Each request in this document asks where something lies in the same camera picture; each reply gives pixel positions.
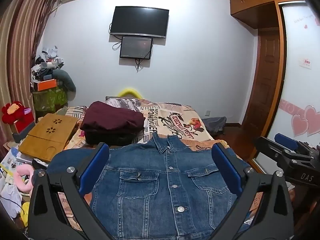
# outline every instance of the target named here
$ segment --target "red plush flower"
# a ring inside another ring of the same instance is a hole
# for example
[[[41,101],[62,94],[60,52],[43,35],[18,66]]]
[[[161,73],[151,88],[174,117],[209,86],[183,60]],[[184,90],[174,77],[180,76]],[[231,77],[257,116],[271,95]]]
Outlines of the red plush flower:
[[[7,124],[13,124],[16,120],[22,119],[24,117],[25,107],[19,102],[14,101],[11,104],[6,104],[2,107],[2,122]]]

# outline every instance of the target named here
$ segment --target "television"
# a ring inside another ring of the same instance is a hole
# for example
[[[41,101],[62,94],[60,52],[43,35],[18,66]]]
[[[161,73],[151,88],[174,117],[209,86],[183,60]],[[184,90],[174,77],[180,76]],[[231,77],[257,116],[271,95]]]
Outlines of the television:
[[[110,34],[165,38],[169,10],[136,6],[116,6]]]
[[[120,49],[120,57],[150,59],[152,38],[123,36]]]

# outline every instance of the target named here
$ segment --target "yellow arch-shaped object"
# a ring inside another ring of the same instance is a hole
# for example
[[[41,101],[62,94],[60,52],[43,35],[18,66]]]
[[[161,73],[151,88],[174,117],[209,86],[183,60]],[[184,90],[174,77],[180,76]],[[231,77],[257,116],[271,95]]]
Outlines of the yellow arch-shaped object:
[[[140,98],[142,99],[142,96],[139,94],[139,92],[133,88],[126,88],[122,90],[118,97],[134,97],[134,98]]]

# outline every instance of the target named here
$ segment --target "maroon cloth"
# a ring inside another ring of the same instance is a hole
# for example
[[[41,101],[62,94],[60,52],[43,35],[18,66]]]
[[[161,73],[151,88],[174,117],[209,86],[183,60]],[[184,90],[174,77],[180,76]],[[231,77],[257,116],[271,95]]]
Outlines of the maroon cloth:
[[[100,131],[105,134],[132,134],[143,129],[144,119],[140,112],[96,101],[86,111],[80,129],[85,132]]]

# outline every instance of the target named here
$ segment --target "pink neck pillow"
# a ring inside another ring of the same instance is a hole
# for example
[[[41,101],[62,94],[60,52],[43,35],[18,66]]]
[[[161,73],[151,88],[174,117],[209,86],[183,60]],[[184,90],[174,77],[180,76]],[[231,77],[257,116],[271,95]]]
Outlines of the pink neck pillow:
[[[33,188],[33,185],[31,183],[33,172],[34,172],[34,169],[29,164],[22,164],[16,168],[16,171],[13,173],[13,181],[17,185],[20,191],[25,193],[30,193],[30,191]],[[30,176],[27,184],[24,184],[24,182],[22,181],[21,177],[24,175]]]

